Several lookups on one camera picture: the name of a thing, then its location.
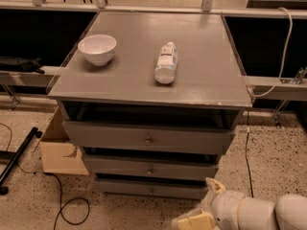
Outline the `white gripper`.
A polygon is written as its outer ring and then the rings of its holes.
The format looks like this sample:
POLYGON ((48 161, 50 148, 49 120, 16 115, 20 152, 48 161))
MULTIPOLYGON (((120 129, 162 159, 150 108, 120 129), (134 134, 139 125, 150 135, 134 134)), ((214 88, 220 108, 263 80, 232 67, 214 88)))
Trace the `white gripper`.
POLYGON ((213 230, 216 221, 221 230, 277 230, 272 202, 227 191, 211 177, 205 182, 214 195, 210 203, 213 216, 201 208, 191 210, 172 220, 174 230, 213 230))

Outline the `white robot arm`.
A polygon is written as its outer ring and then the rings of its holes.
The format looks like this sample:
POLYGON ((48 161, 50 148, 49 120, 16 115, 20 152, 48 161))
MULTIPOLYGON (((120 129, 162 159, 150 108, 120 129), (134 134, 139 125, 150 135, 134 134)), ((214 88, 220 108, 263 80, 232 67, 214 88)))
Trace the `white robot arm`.
POLYGON ((172 220, 174 230, 307 230, 307 198, 287 194, 276 202, 228 190, 206 177, 214 194, 210 212, 201 206, 172 220))

